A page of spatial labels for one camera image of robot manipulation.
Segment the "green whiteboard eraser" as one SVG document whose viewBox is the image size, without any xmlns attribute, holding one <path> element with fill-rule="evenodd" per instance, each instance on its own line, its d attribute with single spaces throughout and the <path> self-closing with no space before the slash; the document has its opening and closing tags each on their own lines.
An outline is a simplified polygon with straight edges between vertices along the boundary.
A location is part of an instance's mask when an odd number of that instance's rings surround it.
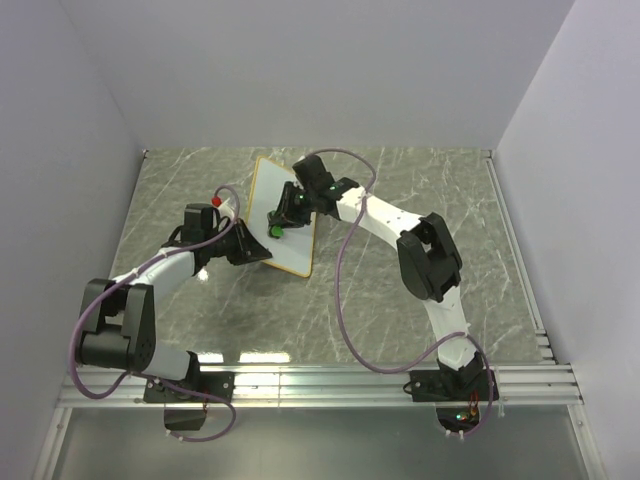
<svg viewBox="0 0 640 480">
<path fill-rule="evenodd" d="M 274 239 L 280 239 L 284 235 L 279 215 L 275 211 L 268 214 L 268 235 Z"/>
</svg>

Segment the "yellow framed whiteboard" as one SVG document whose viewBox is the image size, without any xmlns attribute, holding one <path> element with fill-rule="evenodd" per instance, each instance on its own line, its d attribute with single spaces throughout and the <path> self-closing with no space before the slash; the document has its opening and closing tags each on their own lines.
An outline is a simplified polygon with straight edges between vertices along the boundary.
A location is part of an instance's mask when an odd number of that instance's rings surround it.
<svg viewBox="0 0 640 480">
<path fill-rule="evenodd" d="M 312 273 L 315 215 L 311 216 L 310 225 L 284 229 L 280 238 L 268 235 L 268 213 L 277 208 L 287 181 L 296 181 L 291 169 L 266 156 L 259 156 L 254 167 L 245 222 L 252 235 L 272 254 L 272 258 L 264 260 L 264 263 L 308 278 Z"/>
</svg>

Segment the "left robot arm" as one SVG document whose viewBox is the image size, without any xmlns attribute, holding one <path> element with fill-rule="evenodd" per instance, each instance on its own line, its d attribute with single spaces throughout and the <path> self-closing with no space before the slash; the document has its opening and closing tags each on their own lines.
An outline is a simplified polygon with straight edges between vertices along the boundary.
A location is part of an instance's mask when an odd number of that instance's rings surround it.
<svg viewBox="0 0 640 480">
<path fill-rule="evenodd" d="M 156 306 L 212 259 L 241 266 L 271 256 L 227 204 L 187 205 L 182 224 L 154 257 L 114 279 L 87 284 L 68 352 L 76 388 L 90 399 L 100 397 L 77 372 L 78 366 L 90 365 L 158 382 L 180 402 L 205 397 L 197 355 L 158 343 Z"/>
</svg>

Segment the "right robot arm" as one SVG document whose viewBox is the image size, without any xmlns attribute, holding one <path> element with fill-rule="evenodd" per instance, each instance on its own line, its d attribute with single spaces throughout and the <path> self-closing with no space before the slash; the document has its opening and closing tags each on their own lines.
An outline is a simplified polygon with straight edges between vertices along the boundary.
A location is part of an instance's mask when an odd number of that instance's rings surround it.
<svg viewBox="0 0 640 480">
<path fill-rule="evenodd" d="M 396 207 L 376 197 L 369 185 L 335 179 L 321 155 L 312 152 L 294 164 L 294 180 L 285 182 L 277 208 L 267 215 L 268 235 L 280 239 L 285 230 L 305 227 L 312 215 L 321 214 L 390 245 L 404 287 L 427 312 L 444 393 L 455 400 L 471 395 L 491 375 L 468 334 L 460 293 L 463 262 L 445 220 Z"/>
</svg>

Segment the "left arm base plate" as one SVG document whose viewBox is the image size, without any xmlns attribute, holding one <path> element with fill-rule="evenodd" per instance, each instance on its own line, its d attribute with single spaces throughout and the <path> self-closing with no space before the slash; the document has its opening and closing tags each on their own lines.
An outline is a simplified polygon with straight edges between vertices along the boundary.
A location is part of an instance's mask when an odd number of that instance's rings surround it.
<svg viewBox="0 0 640 480">
<path fill-rule="evenodd" d="M 179 391 L 170 388 L 164 380 L 147 383 L 143 401 L 151 404 L 210 402 L 215 396 L 230 402 L 235 387 L 235 374 L 231 372 L 203 372 L 193 380 L 169 380 Z"/>
</svg>

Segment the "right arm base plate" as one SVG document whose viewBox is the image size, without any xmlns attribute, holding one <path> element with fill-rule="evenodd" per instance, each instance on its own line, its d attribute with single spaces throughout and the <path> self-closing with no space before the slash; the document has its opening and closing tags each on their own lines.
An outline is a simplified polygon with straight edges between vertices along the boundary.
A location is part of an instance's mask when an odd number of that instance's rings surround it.
<svg viewBox="0 0 640 480">
<path fill-rule="evenodd" d="M 483 369 L 474 378 L 465 382 L 458 373 L 443 370 L 412 370 L 409 381 L 402 387 L 403 392 L 420 402 L 468 402 L 477 399 L 489 400 L 489 381 Z"/>
</svg>

